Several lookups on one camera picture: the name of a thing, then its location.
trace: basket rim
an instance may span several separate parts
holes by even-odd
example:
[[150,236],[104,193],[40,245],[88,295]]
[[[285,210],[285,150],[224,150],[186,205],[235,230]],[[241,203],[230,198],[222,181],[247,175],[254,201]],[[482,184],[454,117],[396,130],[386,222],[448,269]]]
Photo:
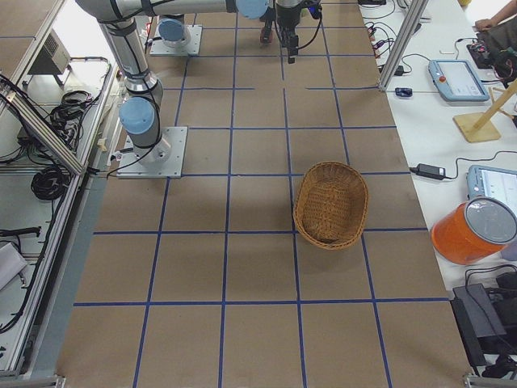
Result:
[[[359,221],[359,227],[356,229],[354,236],[352,238],[350,238],[349,240],[347,240],[345,242],[339,242],[339,243],[325,243],[325,242],[321,242],[321,241],[315,239],[312,235],[310,235],[305,230],[305,228],[303,226],[303,222],[301,220],[301,215],[300,215],[300,192],[301,192],[301,189],[304,187],[304,183],[306,182],[307,178],[314,170],[321,169],[322,167],[326,167],[326,166],[332,166],[332,165],[342,167],[345,170],[348,170],[349,172],[351,172],[356,178],[358,178],[361,183],[361,187],[364,190],[364,194],[365,194],[363,214]],[[316,245],[317,247],[327,249],[327,250],[343,249],[343,248],[346,248],[346,247],[349,247],[349,246],[355,244],[357,242],[357,240],[359,239],[359,237],[361,236],[361,234],[363,233],[364,224],[366,222],[366,216],[368,215],[368,203],[369,203],[368,186],[366,185],[366,182],[364,181],[363,176],[355,168],[353,168],[345,163],[342,163],[342,162],[320,162],[320,163],[315,164],[311,168],[309,168],[307,170],[307,172],[305,172],[304,178],[301,180],[301,185],[300,185],[300,188],[298,189],[298,193],[296,195],[296,202],[295,202],[294,209],[292,212],[293,219],[294,219],[295,226],[298,229],[298,231],[300,232],[300,234],[303,237],[305,237],[313,245]]]

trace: blue tablet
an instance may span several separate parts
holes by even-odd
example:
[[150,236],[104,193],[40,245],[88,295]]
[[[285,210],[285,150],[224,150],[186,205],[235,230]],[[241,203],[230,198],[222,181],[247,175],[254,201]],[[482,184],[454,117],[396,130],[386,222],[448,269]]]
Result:
[[435,60],[429,73],[446,101],[486,101],[488,92],[468,61]]
[[517,171],[472,165],[467,174],[469,198],[489,196],[517,214]]

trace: orange container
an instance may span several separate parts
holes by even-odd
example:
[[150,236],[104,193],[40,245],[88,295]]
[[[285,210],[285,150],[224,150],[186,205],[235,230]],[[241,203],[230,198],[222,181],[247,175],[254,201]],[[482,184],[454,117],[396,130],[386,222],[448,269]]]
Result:
[[517,219],[494,198],[464,202],[431,230],[436,250],[457,264],[471,264],[502,250],[517,236]]

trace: oval basket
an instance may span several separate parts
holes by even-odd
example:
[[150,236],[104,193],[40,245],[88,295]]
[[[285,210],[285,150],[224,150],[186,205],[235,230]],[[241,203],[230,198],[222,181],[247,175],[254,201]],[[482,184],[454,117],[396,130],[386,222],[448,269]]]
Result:
[[337,250],[357,242],[367,211],[368,187],[361,174],[343,163],[322,162],[305,174],[293,216],[309,242]]

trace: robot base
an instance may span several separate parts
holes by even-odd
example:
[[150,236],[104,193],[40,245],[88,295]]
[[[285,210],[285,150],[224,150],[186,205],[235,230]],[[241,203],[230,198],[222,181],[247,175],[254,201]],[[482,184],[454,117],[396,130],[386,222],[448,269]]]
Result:
[[[184,46],[174,48],[165,46],[161,40],[155,40],[153,42],[153,46],[151,47],[150,54],[156,57],[197,57],[200,55],[201,32],[203,31],[203,26],[194,25],[187,26],[187,28],[191,34],[190,42]],[[160,34],[156,32],[154,37],[159,38]]]
[[[120,160],[121,170],[118,170],[116,176],[119,178],[181,178],[183,169],[183,158],[185,156],[185,145],[187,144],[187,127],[165,127],[162,136],[170,143],[170,156],[165,162],[154,162],[149,164],[141,164],[135,162],[137,157],[134,153],[123,154]],[[132,141],[129,137],[126,139],[125,147],[132,147]]]

